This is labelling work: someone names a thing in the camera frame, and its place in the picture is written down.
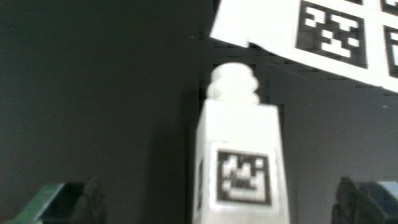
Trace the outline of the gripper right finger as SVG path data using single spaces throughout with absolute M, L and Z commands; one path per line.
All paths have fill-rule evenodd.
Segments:
M 330 224 L 398 224 L 398 181 L 341 178 Z

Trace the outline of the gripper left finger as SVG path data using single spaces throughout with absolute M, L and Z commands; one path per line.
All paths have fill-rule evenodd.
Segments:
M 7 224 L 106 224 L 106 205 L 101 183 L 46 184 Z

